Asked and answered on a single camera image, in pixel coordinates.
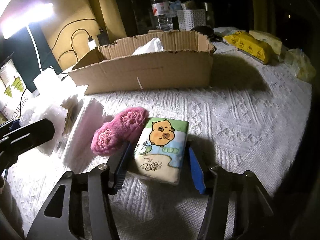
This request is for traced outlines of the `capybara tissue pack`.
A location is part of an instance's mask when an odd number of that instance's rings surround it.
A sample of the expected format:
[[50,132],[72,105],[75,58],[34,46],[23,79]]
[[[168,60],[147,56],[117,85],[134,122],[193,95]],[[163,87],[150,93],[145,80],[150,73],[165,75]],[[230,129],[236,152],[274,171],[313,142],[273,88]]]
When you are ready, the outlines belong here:
[[128,172],[146,180],[177,185],[189,122],[149,118],[134,150]]

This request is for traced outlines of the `white knitted table cloth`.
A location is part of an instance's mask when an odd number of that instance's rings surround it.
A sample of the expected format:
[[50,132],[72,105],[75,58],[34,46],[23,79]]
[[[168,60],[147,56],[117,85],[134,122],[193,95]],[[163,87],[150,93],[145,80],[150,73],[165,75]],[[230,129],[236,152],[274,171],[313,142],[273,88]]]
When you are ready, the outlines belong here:
[[[310,83],[283,63],[262,65],[223,43],[216,44],[212,86],[203,89],[139,90],[84,97],[72,142],[52,155],[30,150],[9,169],[3,197],[9,216],[27,233],[40,207],[68,170],[87,172],[104,163],[78,138],[122,110],[140,106],[151,116],[189,122],[189,140],[227,171],[252,170],[274,194],[300,145],[311,106]],[[121,239],[195,239],[207,197],[182,170],[177,186],[128,174],[110,198]]]

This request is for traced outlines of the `pink plush slipper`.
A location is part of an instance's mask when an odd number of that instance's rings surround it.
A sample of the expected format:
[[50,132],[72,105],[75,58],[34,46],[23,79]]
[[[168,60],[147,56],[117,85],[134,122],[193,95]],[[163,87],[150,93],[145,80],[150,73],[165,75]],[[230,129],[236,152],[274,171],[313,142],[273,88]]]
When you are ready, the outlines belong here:
[[91,142],[91,150],[96,155],[112,155],[123,142],[135,142],[149,116],[143,107],[129,107],[116,114],[111,122],[97,129]]

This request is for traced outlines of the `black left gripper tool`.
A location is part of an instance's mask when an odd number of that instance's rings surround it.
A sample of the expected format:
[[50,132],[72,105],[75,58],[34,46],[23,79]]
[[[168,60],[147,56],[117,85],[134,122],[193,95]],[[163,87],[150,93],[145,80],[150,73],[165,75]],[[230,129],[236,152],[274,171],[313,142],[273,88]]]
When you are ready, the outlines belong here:
[[1,172],[17,162],[18,156],[53,139],[53,123],[43,118],[25,126],[14,119],[1,125]]

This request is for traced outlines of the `paper bag with tree print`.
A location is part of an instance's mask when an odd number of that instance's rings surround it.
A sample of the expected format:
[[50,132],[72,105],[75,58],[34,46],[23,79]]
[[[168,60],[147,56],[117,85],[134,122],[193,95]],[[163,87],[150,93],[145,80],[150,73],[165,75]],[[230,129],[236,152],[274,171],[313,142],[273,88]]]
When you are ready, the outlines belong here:
[[1,64],[0,93],[1,113],[7,120],[19,118],[21,108],[33,97],[17,71],[12,56],[7,57]]

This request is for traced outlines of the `brown cardboard box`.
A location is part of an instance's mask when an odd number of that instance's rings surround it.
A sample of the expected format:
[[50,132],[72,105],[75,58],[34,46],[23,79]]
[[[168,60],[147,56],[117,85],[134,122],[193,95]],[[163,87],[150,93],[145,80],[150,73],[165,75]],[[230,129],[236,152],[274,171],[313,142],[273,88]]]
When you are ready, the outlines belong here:
[[[159,38],[164,51],[132,55]],[[69,72],[86,94],[124,90],[207,87],[216,48],[196,31],[158,31],[126,37],[84,55]]]

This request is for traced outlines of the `translucent yellowish plastic bag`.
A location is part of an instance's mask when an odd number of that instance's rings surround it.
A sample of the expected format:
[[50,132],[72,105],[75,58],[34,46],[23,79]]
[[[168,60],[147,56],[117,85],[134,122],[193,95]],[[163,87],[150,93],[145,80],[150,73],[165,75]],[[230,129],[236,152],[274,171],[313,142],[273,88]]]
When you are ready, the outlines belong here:
[[311,83],[316,76],[316,69],[309,57],[300,49],[286,51],[284,63],[291,69],[294,76],[304,82]]

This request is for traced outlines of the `pale yellow tissue pack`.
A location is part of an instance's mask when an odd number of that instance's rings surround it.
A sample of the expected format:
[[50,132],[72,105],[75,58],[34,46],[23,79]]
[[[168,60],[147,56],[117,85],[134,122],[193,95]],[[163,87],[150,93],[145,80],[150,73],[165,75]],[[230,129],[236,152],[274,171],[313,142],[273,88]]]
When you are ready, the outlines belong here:
[[281,55],[282,42],[279,38],[267,32],[258,31],[258,30],[250,30],[249,34],[252,35],[257,40],[268,43],[273,49],[275,54]]

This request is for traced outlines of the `black object behind box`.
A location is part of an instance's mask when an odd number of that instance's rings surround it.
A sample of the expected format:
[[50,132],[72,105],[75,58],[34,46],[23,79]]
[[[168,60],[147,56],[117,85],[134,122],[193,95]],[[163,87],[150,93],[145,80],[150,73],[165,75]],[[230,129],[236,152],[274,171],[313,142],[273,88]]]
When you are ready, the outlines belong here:
[[216,33],[214,33],[213,28],[210,26],[196,26],[191,29],[191,31],[196,31],[209,38],[211,42],[222,42],[223,38]]

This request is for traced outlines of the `white plastic bag in box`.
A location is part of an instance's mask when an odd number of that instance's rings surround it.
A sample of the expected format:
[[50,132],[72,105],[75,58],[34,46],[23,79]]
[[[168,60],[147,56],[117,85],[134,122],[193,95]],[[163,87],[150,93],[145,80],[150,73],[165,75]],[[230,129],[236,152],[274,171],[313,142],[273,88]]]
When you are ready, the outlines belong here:
[[132,55],[142,55],[148,53],[155,53],[164,51],[162,42],[159,38],[155,37],[143,46],[138,47]]

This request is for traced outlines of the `white perforated plastic basket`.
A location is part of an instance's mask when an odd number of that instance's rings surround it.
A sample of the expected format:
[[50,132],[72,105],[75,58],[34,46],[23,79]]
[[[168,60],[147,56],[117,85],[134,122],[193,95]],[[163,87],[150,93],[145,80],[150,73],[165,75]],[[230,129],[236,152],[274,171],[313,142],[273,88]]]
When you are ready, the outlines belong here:
[[178,10],[177,18],[180,30],[189,31],[195,27],[206,25],[206,11],[204,9]]

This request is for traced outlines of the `clear plastic water bottle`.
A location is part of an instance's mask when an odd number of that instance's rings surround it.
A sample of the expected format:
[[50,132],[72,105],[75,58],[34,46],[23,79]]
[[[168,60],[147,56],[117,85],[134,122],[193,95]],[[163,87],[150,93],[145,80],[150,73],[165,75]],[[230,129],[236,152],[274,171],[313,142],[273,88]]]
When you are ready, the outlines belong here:
[[162,31],[173,30],[168,0],[151,0],[152,13],[156,19],[156,28]]

